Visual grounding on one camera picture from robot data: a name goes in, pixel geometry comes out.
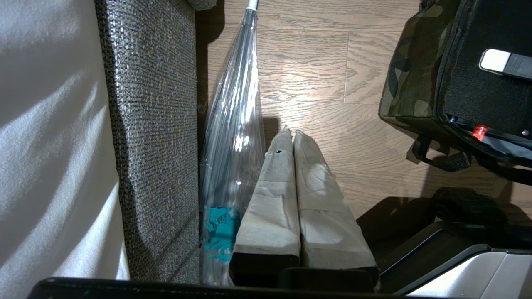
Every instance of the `black strap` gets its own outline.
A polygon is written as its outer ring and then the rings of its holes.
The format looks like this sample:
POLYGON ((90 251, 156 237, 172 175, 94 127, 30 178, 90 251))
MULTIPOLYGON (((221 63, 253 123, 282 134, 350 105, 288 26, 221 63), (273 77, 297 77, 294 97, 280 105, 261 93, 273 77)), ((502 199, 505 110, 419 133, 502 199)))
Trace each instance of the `black strap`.
POLYGON ((427 152, 431 142, 432 139, 419 135, 412 145, 412 153, 414 156, 427 164, 450 172, 464 170, 471 166, 471 154, 466 152, 456 153, 436 160, 427 158, 427 152))
MULTIPOLYGON (((452 156, 443 157, 437 160, 427 158, 431 138, 419 135, 412 145, 412 153, 423 162, 438 167, 445 171, 459 171, 471 166, 471 154, 466 152, 456 153, 452 156)), ((477 162, 480 166, 503 177, 509 181, 532 186, 532 171, 527 169, 518 169, 501 166, 497 160, 486 155, 476 155, 477 162)))
POLYGON ((480 166, 510 181, 532 186, 532 171, 501 166, 492 157, 478 156, 475 158, 480 166))

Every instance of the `gray woven fabric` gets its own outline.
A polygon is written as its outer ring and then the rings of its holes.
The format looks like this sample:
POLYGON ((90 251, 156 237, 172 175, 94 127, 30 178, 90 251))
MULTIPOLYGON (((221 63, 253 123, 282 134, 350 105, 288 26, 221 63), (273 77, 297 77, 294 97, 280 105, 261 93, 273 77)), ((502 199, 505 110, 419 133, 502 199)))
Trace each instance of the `gray woven fabric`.
POLYGON ((197 11, 208 10, 216 6, 216 0, 187 0, 197 11))
POLYGON ((194 11, 96 0, 131 278, 199 282, 194 11))

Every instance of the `silver metal surface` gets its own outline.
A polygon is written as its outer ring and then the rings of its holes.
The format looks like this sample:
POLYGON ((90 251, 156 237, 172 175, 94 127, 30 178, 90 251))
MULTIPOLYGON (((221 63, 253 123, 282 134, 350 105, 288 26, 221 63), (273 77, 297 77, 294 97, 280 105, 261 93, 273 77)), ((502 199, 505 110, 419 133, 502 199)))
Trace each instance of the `silver metal surface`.
POLYGON ((532 256, 486 252, 462 262, 409 296, 531 298, 532 256))

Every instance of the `camouflage bag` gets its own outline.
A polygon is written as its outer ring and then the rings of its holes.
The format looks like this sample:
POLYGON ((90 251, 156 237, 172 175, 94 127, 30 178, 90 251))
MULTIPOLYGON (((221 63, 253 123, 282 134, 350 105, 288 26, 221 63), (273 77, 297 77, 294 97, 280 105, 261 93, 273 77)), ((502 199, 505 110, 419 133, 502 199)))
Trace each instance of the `camouflage bag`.
POLYGON ((462 69, 453 70, 453 56, 457 55, 455 52, 462 51, 460 47, 470 30, 470 19, 473 15, 480 17, 478 14, 482 11, 477 11, 477 8, 489 6, 491 2, 482 5, 479 4, 481 0, 428 2, 405 24, 388 69, 379 107, 380 118, 418 134, 412 146, 413 154, 435 167, 459 171, 470 167, 471 157, 475 156, 480 165, 492 172, 512 181, 532 185, 529 171, 503 167, 497 163, 504 161, 532 167, 531 160, 498 152, 476 140, 471 132, 453 124, 442 108, 448 93, 448 82, 454 76, 453 71, 463 72, 462 69), (426 154, 432 140, 454 147, 460 153, 430 160, 426 154))

